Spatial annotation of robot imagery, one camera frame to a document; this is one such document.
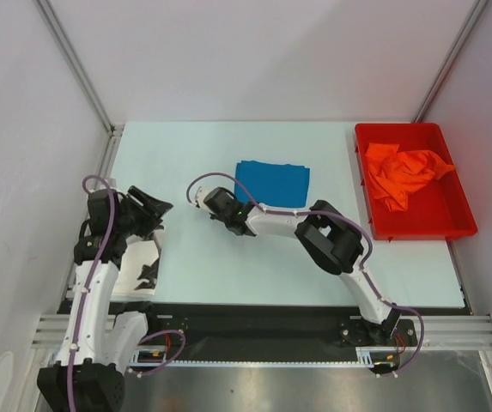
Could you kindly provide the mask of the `blue t shirt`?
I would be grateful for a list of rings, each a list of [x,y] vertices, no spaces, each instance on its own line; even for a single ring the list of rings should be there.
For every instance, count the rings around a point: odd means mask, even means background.
[[[292,164],[240,161],[234,178],[258,203],[281,208],[304,208],[310,184],[310,169]]]

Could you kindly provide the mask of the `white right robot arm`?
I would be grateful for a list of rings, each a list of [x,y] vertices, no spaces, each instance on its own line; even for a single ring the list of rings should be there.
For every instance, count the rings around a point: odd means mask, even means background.
[[[364,231],[326,201],[310,209],[271,209],[252,202],[205,199],[200,207],[236,235],[275,235],[299,240],[323,271],[338,276],[356,299],[367,335],[377,344],[398,333],[399,310],[378,290],[366,267],[373,244],[362,246]]]

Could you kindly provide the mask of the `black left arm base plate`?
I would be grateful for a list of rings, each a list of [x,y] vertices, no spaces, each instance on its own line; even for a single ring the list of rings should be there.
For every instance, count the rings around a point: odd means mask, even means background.
[[[181,338],[175,334],[168,334],[167,331],[181,330],[185,334],[187,329],[188,329],[188,318],[186,317],[172,316],[171,318],[162,317],[162,318],[151,319],[149,321],[149,327],[146,336],[150,336],[162,330],[164,330],[164,333],[162,333],[157,337],[152,337],[149,340],[144,341],[143,345],[166,346],[167,345],[166,336],[169,337],[169,342],[172,345],[174,344],[179,345]]]

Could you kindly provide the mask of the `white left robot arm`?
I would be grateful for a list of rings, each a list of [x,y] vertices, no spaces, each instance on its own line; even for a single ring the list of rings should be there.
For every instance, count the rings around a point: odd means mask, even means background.
[[[37,378],[54,411],[119,411],[136,346],[161,332],[160,321],[140,310],[117,315],[111,331],[106,321],[129,238],[151,240],[173,205],[131,186],[126,193],[90,192],[87,207],[73,251],[76,283],[64,339]]]

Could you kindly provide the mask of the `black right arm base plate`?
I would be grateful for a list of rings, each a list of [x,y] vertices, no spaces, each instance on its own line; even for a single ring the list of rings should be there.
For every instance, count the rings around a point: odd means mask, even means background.
[[[418,344],[412,320],[400,318],[388,325],[373,324],[364,318],[345,318],[337,325],[340,342],[347,347],[391,347],[413,348]]]

